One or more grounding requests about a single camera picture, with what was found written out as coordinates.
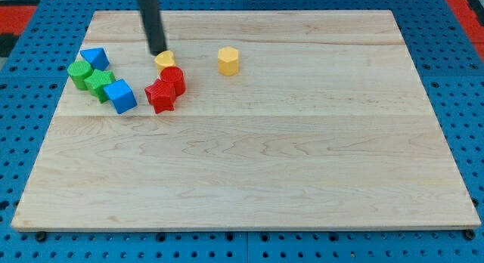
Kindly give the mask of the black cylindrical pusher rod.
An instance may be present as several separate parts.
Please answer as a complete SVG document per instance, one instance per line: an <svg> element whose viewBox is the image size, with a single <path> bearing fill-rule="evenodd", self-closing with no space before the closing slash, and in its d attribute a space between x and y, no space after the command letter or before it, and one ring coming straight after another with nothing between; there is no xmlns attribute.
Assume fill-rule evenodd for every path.
<svg viewBox="0 0 484 263"><path fill-rule="evenodd" d="M157 56L167 50L159 0L137 0L150 53Z"/></svg>

